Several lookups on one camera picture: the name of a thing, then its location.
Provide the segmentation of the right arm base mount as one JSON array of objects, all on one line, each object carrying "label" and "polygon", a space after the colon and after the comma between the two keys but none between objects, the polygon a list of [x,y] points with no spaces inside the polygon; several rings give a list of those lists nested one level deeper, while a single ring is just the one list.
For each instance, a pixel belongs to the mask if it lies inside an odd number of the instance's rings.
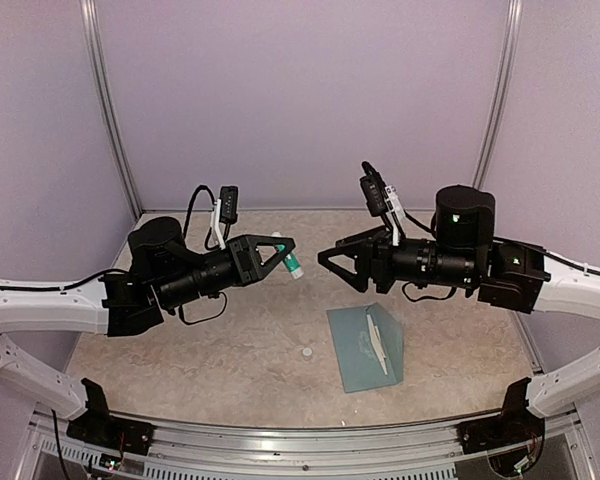
[{"label": "right arm base mount", "polygon": [[508,386],[497,414],[461,422],[457,433],[464,454],[494,450],[541,437],[545,419],[531,413],[526,398],[530,377]]}]

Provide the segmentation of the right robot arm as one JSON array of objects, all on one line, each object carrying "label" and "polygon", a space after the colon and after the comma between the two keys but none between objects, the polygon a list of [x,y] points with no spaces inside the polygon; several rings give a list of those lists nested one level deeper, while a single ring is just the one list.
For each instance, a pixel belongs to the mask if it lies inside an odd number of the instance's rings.
[{"label": "right robot arm", "polygon": [[494,235],[495,198],[463,185],[439,190],[430,239],[386,227],[339,240],[318,262],[359,292],[396,282],[476,294],[509,311],[558,312],[600,320],[600,270],[541,246]]}]

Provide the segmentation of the white letter sheet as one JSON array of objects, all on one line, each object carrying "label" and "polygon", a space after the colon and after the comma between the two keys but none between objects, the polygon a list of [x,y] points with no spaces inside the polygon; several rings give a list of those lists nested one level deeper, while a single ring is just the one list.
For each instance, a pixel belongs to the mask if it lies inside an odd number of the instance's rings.
[{"label": "white letter sheet", "polygon": [[371,316],[370,313],[366,314],[366,320],[367,320],[368,333],[369,333],[369,338],[370,338],[370,343],[371,343],[372,349],[373,349],[374,354],[376,355],[376,358],[382,368],[383,374],[385,376],[387,376],[388,375],[388,368],[387,368],[387,363],[386,363],[387,356],[386,356],[386,353],[385,353],[383,345],[382,345],[379,329],[378,329],[377,325],[374,323],[373,317]]}]

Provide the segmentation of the white green glue stick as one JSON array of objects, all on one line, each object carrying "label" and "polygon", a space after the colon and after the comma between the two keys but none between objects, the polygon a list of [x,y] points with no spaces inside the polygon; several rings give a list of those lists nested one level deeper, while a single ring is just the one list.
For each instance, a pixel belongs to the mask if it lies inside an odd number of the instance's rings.
[{"label": "white green glue stick", "polygon": [[[274,231],[272,233],[272,236],[274,237],[282,237],[282,234],[278,231]],[[285,250],[284,245],[282,244],[276,244],[275,245],[276,250],[278,251],[283,251]],[[292,278],[294,280],[298,280],[300,279],[303,275],[304,275],[304,271],[299,263],[299,261],[297,260],[295,254],[289,253],[287,254],[284,259],[283,259],[283,264],[286,268],[286,270],[288,271],[288,273],[292,276]]]}]

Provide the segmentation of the teal blue envelope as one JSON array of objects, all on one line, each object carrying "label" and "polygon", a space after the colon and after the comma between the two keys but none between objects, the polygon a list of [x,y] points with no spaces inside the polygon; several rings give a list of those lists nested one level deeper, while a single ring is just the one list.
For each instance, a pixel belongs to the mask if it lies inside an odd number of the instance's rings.
[{"label": "teal blue envelope", "polygon": [[[372,349],[366,314],[370,313],[379,329],[386,353],[388,375]],[[327,311],[343,389],[357,393],[399,385],[404,380],[404,331],[381,304],[332,309]]]}]

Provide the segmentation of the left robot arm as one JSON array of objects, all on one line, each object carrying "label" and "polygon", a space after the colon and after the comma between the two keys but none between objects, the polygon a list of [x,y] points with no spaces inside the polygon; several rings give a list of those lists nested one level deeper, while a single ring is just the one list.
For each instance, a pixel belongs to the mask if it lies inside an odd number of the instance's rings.
[{"label": "left robot arm", "polygon": [[207,253],[187,248],[180,222],[148,221],[128,236],[131,267],[70,284],[0,279],[0,383],[32,397],[60,418],[79,420],[101,445],[120,434],[101,386],[74,379],[21,350],[14,332],[69,331],[130,337],[159,325],[165,314],[202,297],[264,280],[293,252],[289,237],[240,235]]}]

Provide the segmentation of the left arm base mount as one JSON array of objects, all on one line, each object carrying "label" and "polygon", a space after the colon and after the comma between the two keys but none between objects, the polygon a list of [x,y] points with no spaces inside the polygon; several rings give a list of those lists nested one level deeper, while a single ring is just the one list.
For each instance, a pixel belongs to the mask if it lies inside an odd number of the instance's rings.
[{"label": "left arm base mount", "polygon": [[67,426],[67,436],[87,444],[147,456],[155,426],[111,414],[105,393],[100,385],[82,379],[86,390],[86,411]]}]

